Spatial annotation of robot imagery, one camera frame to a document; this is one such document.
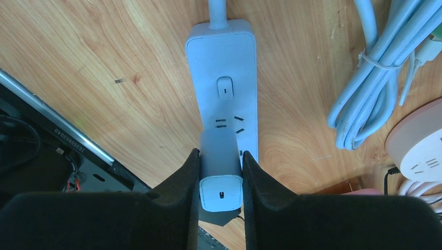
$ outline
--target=white cable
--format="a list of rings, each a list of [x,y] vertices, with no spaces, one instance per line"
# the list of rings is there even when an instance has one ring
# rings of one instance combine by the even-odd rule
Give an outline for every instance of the white cable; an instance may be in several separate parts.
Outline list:
[[[211,30],[222,30],[229,27],[227,22],[226,0],[208,0],[208,11]]]
[[[336,147],[354,150],[391,116],[398,94],[398,75],[404,61],[442,23],[442,0],[393,0],[387,25],[377,38],[370,0],[354,0],[367,48],[359,70],[351,78],[328,115],[336,129]],[[371,60],[364,59],[363,53]],[[413,61],[409,76],[418,67]]]
[[[423,195],[428,190],[441,184],[442,181],[421,182],[406,179],[399,188],[398,195],[420,198],[431,205],[435,213],[442,213],[442,192],[430,195]]]

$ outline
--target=wooden surface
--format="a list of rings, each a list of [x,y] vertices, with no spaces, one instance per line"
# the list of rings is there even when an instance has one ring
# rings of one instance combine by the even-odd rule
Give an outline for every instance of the wooden surface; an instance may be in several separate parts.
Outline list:
[[[442,92],[441,58],[420,69],[404,107],[355,152],[334,146],[327,113],[364,48],[350,0],[229,0],[256,35],[260,164],[297,193],[366,175],[381,188],[388,132]],[[202,131],[184,52],[206,0],[1,0],[0,67],[150,186],[198,147]],[[375,1],[379,26],[388,1]],[[243,221],[201,226],[245,249]]]

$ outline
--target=white power strip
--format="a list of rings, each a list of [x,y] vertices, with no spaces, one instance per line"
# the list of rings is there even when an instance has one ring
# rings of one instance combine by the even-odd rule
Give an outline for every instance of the white power strip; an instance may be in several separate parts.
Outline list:
[[[226,25],[192,28],[186,54],[193,86],[204,129],[233,129],[239,155],[249,151],[258,161],[256,40],[247,21]]]
[[[403,119],[385,149],[406,178],[442,181],[442,98]]]

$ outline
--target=light blue cable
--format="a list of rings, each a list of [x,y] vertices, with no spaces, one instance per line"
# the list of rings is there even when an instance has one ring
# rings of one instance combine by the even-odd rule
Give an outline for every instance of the light blue cable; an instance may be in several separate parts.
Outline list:
[[[398,69],[364,60],[333,104],[327,124],[336,129],[337,148],[348,150],[358,148],[389,119],[397,100],[397,79],[403,62],[442,22],[440,0],[393,0],[387,26],[377,39],[371,1],[355,0],[355,4],[363,23],[367,56],[380,65]]]

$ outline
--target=black cable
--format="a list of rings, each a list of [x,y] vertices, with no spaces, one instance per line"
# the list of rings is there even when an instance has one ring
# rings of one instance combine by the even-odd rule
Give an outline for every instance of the black cable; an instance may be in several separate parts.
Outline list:
[[[14,138],[12,138],[11,139],[12,141],[15,141],[15,142],[27,142],[27,143],[35,143],[35,140],[34,139],[32,139],[32,138],[25,138],[25,137],[14,137]],[[56,147],[54,147],[54,146],[52,146],[52,145],[50,145],[50,144],[48,144],[48,143],[45,143],[45,142],[41,142],[41,144],[45,147],[45,148],[49,148],[49,149],[51,149],[51,150],[53,150],[53,151],[57,151],[57,148]],[[72,157],[70,157],[69,155],[67,155],[67,154],[65,154],[64,155],[64,157],[68,160],[68,162],[72,165],[72,173],[73,173],[73,176],[76,176],[77,175],[77,173],[78,173],[78,165],[77,165],[77,163],[74,161],[74,159],[72,159]]]
[[[384,177],[384,195],[388,195],[388,176],[400,173],[400,170],[398,167],[390,168],[388,169],[387,173]]]
[[[8,165],[0,166],[0,175],[1,175],[4,172],[6,172],[6,171],[8,171],[8,170],[10,170],[12,168],[19,167],[19,166],[21,166],[23,164],[26,164],[26,163],[34,160],[38,156],[38,154],[40,152],[42,143],[41,143],[41,138],[40,138],[39,133],[29,123],[24,122],[24,121],[22,121],[20,119],[17,119],[17,118],[11,117],[11,116],[5,116],[5,115],[0,115],[0,122],[13,123],[13,124],[16,124],[18,126],[25,127],[34,136],[35,141],[36,141],[35,150],[34,150],[34,153],[31,156],[29,156],[27,158],[24,158],[22,160],[19,160],[17,162],[9,163]]]

